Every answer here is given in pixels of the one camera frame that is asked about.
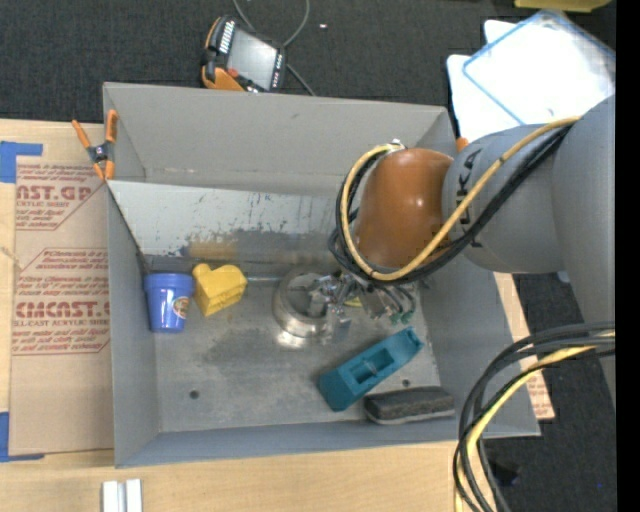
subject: cardboard sheet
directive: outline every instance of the cardboard sheet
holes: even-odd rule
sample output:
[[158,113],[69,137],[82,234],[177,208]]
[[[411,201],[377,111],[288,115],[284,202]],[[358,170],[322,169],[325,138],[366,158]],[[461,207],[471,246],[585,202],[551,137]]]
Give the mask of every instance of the cardboard sheet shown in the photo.
[[[103,142],[102,125],[85,129]],[[0,140],[43,144],[18,157],[13,191],[3,185],[15,198],[3,263],[13,320],[0,341],[6,354],[11,340],[9,453],[111,448],[107,188],[70,123],[0,121]]]

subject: electronic device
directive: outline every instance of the electronic device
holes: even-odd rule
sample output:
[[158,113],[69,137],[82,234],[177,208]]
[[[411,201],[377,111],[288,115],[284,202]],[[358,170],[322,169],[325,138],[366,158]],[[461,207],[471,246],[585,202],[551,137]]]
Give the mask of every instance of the electronic device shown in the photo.
[[232,16],[212,25],[201,64],[201,79],[209,89],[275,92],[285,78],[284,46]]

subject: orange clip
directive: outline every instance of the orange clip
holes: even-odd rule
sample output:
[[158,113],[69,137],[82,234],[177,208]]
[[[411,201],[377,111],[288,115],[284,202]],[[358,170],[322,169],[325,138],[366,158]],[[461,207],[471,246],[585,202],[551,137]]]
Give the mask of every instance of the orange clip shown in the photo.
[[113,145],[116,143],[116,139],[118,138],[118,120],[120,117],[118,113],[111,109],[107,114],[107,123],[106,123],[106,134],[105,134],[105,142],[100,146],[92,146],[91,142],[89,142],[89,137],[87,137],[87,133],[84,131],[84,128],[80,126],[80,123],[75,119],[71,121],[71,124],[76,130],[76,134],[78,135],[78,139],[80,139],[80,143],[82,147],[87,150],[91,160],[93,161],[93,169],[96,171],[96,174],[101,180],[110,180],[113,178],[115,174],[115,164],[112,159],[112,150]]

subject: yellow cable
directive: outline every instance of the yellow cable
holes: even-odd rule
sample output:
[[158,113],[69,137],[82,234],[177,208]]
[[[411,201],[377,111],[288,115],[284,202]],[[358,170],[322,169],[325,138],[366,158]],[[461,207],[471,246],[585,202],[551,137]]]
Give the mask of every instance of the yellow cable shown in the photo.
[[[556,352],[553,352],[552,354],[549,354],[546,357],[543,357],[539,361],[529,366],[527,370],[523,372],[520,378],[514,381],[514,383],[505,391],[505,393],[496,401],[496,403],[490,409],[487,410],[487,412],[480,418],[478,423],[476,423],[476,425],[471,429],[471,431],[469,432],[468,440],[467,440],[467,451],[469,452],[469,454],[471,454],[471,451],[474,448],[477,449],[476,443],[478,442],[478,440],[480,439],[480,436],[482,435],[482,432],[484,432],[484,429],[487,427],[491,419],[496,415],[498,410],[504,405],[504,403],[509,398],[513,396],[513,394],[518,389],[520,389],[527,381],[529,381],[531,378],[533,378],[534,375],[536,375],[535,370],[541,370],[545,366],[548,366],[553,363],[557,363],[559,361],[575,356],[582,352],[586,352],[587,350],[591,350],[593,348],[596,348],[595,345],[588,345],[584,347],[563,348],[563,349],[557,350]],[[464,471],[462,470],[462,466],[460,464],[459,459],[456,461],[456,470],[458,471],[460,481],[466,480]],[[463,500],[457,488],[455,489],[455,495],[454,495],[454,510],[456,512],[463,511]]]
[[549,124],[541,126],[537,130],[534,130],[529,135],[527,135],[526,137],[522,138],[520,141],[515,143],[484,172],[484,174],[480,177],[478,182],[469,191],[467,196],[460,202],[458,207],[454,210],[451,216],[443,224],[443,226],[440,228],[438,233],[436,233],[436,235],[433,237],[431,242],[429,242],[429,244],[420,252],[420,254],[418,254],[411,262],[409,262],[406,266],[402,267],[401,269],[388,272],[388,273],[378,272],[377,270],[374,270],[371,266],[369,266],[369,264],[364,260],[364,258],[358,252],[358,249],[356,248],[353,242],[353,239],[351,237],[351,232],[349,230],[349,213],[347,212],[347,204],[348,204],[348,198],[349,198],[349,190],[351,189],[353,180],[355,179],[355,176],[359,171],[360,167],[369,158],[371,158],[371,156],[381,152],[380,148],[391,146],[391,144],[378,146],[377,148],[374,148],[373,150],[369,151],[368,153],[363,155],[356,162],[356,164],[351,168],[351,171],[349,171],[349,174],[347,175],[347,178],[345,180],[345,186],[343,188],[342,197],[340,200],[340,210],[341,210],[340,220],[342,224],[342,230],[344,232],[344,238],[347,243],[347,247],[349,248],[349,252],[351,253],[351,256],[353,257],[357,265],[364,272],[366,272],[369,276],[379,281],[393,281],[394,279],[399,279],[401,277],[406,276],[409,272],[412,272],[413,270],[415,270],[429,256],[431,256],[433,251],[437,249],[440,242],[442,242],[442,240],[449,234],[449,231],[451,231],[451,229],[453,228],[453,225],[457,222],[457,220],[463,215],[465,210],[469,207],[469,205],[471,204],[471,201],[475,199],[475,197],[480,193],[480,191],[484,188],[484,186],[489,181],[489,179],[498,171],[498,169],[502,166],[503,163],[505,163],[509,158],[515,155],[518,151],[520,151],[524,146],[526,146],[533,140],[537,139],[541,135],[544,135],[545,133],[551,130],[554,130],[556,128],[559,128],[561,126],[573,124],[578,119],[580,119],[579,116],[574,116],[574,117],[568,117],[566,119],[559,119],[558,121],[553,121]]

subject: metal bracket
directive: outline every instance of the metal bracket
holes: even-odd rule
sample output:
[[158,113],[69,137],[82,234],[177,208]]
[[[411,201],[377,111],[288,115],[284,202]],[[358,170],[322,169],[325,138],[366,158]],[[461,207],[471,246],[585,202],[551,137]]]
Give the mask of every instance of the metal bracket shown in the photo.
[[142,481],[102,482],[101,498],[102,512],[142,512]]

